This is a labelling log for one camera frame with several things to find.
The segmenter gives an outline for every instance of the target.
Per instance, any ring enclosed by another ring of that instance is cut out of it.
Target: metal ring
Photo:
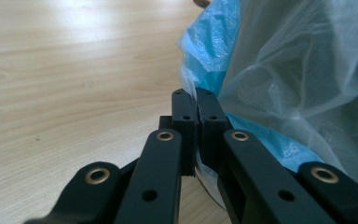
[[[318,174],[318,172],[325,172],[327,173],[329,176],[322,176],[320,174]],[[313,167],[312,169],[310,169],[310,173],[317,179],[319,179],[320,181],[327,183],[327,184],[336,184],[339,181],[339,178],[336,174],[334,174],[333,172],[331,172],[330,170],[327,170],[323,167]]]
[[[86,182],[91,185],[103,183],[110,176],[110,172],[106,168],[98,167],[90,170],[86,175]]]
[[[170,141],[173,139],[173,133],[169,133],[169,132],[162,132],[157,134],[157,139],[159,141]]]
[[[243,133],[243,132],[234,132],[234,133],[231,134],[231,137],[234,138],[237,141],[242,141],[242,142],[244,142],[244,141],[249,139],[248,134]]]

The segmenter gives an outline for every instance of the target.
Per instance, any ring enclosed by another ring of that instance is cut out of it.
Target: clear plastic bag
[[[184,89],[218,94],[282,165],[358,182],[358,1],[214,0],[179,45]]]

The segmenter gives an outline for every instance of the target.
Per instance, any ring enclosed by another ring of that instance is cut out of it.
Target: wooden surface
[[[180,88],[191,0],[0,0],[0,224],[46,215],[76,171],[137,158]],[[181,223],[229,223],[183,178]]]

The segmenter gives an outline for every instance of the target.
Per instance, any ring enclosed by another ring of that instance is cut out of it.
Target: wood grain
[[[46,215],[76,171],[137,158],[180,88],[192,1],[0,0],[0,223]],[[183,178],[181,223],[229,223]]]

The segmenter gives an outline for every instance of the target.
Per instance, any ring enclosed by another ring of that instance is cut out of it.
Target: crumpled plastic
[[[358,1],[213,0],[178,44],[183,88],[217,94],[282,165],[358,182]]]

